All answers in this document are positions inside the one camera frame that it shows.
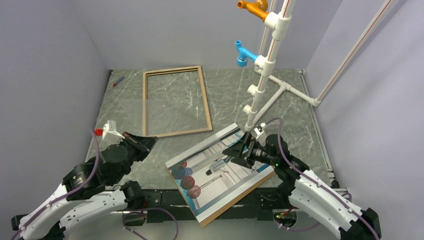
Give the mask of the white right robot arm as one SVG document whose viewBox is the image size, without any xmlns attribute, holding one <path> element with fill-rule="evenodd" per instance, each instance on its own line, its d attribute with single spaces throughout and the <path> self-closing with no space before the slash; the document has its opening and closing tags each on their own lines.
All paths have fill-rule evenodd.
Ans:
<svg viewBox="0 0 424 240">
<path fill-rule="evenodd" d="M 366 210 L 325 184 L 302 160 L 292 155 L 279 134 L 266 137 L 261 145 L 250 133 L 223 151 L 231 162 L 251 168 L 255 163 L 273 167 L 282 183 L 276 203 L 304 211 L 326 227 L 338 240 L 379 240 L 382 237 L 378 214 Z"/>
</svg>

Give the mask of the light wooden picture frame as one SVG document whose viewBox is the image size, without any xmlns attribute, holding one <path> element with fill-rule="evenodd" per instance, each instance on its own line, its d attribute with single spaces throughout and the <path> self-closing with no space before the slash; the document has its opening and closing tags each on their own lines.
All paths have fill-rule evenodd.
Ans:
<svg viewBox="0 0 424 240">
<path fill-rule="evenodd" d="M 142 134 L 168 138 L 212 131 L 202 67 L 148 70 L 142 79 Z"/>
</svg>

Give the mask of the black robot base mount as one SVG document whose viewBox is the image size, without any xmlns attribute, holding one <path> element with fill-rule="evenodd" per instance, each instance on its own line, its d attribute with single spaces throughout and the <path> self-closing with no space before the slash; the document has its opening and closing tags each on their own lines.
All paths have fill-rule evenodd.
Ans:
<svg viewBox="0 0 424 240">
<path fill-rule="evenodd" d="M 269 167 L 262 173 L 253 171 L 244 178 L 224 172 L 209 177 L 185 176 L 175 181 L 176 189 L 142 189 L 146 205 L 140 209 L 112 212 L 130 216 L 142 213 L 147 223 L 196 220 L 201 227 L 215 219 L 265 220 L 266 211 L 289 206 L 278 195 L 276 187 L 260 187 L 274 174 Z M 99 198 L 119 189 L 106 190 Z"/>
</svg>

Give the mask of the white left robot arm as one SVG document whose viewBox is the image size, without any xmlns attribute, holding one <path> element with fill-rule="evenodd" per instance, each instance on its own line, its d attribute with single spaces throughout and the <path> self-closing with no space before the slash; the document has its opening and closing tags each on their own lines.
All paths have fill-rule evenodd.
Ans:
<svg viewBox="0 0 424 240">
<path fill-rule="evenodd" d="M 62 240 L 71 226 L 85 224 L 101 214 L 118 210 L 138 210 L 146 205 L 142 188 L 129 180 L 105 198 L 99 195 L 116 185 L 131 172 L 135 162 L 142 162 L 153 150 L 158 138 L 123 132 L 115 143 L 78 164 L 58 185 L 53 194 L 29 214 L 11 219 L 13 240 Z"/>
</svg>

